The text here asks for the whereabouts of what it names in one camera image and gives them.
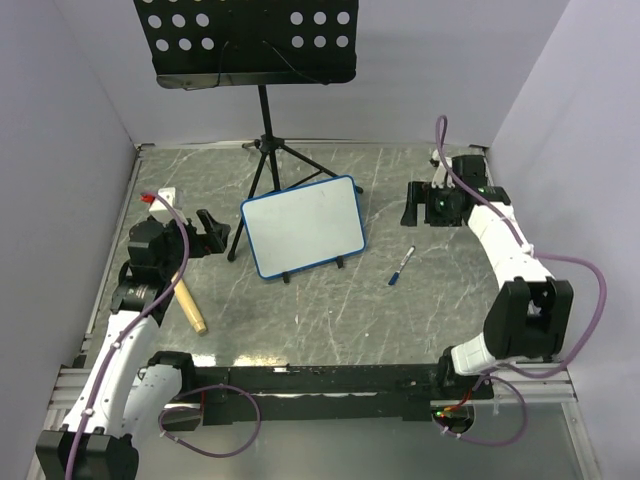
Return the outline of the blue framed whiteboard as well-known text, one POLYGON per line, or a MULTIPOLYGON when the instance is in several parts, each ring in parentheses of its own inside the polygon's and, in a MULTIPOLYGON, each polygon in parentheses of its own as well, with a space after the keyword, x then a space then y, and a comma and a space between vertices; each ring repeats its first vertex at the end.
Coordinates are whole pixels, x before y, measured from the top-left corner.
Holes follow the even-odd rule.
POLYGON ((366 248, 359 196, 349 175, 246 200, 241 216, 257 273, 264 280, 366 248))

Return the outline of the white blue whiteboard marker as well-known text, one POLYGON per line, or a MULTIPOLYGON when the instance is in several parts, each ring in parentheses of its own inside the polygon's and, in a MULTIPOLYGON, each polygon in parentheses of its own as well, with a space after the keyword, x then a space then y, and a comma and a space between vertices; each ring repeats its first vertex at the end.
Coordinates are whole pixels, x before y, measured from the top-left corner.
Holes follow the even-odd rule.
POLYGON ((416 247, 414 245, 412 245, 408 249, 408 251, 406 252, 404 257, 400 261, 398 268, 395 270, 395 272, 393 273, 393 275, 389 279, 389 281, 388 281, 388 285, 389 286, 394 286, 397 283, 402 271, 404 270, 404 268, 406 267, 407 263, 411 259, 411 257, 414 254, 415 250, 416 250, 416 247))

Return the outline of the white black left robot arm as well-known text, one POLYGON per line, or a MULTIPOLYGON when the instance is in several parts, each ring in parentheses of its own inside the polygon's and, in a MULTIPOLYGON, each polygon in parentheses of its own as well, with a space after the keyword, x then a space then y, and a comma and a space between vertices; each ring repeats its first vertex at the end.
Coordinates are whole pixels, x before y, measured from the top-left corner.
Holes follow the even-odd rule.
POLYGON ((185 259, 222 254, 230 227, 205 209, 204 230, 169 212, 151 215, 128 234, 128 259, 112 295, 98 357, 75 404, 55 430, 41 432, 36 456, 47 479, 133 479, 139 449, 171 400, 184 402, 198 387, 188 353, 158 352, 149 376, 137 373, 173 299, 173 276, 185 259))

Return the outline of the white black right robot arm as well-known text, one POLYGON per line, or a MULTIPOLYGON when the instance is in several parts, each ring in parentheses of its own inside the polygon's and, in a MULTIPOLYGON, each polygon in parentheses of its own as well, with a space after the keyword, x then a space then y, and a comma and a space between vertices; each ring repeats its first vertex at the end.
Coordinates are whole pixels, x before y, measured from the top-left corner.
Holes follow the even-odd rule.
POLYGON ((510 197, 503 188, 490 185, 483 156, 434 154, 430 163, 436 169, 432 180, 408 184, 402 225, 468 227, 483 247, 498 285, 481 332, 447 348, 439 361, 438 390, 458 398, 470 388, 472 377, 501 363, 558 354, 574 290, 534 258, 510 197))

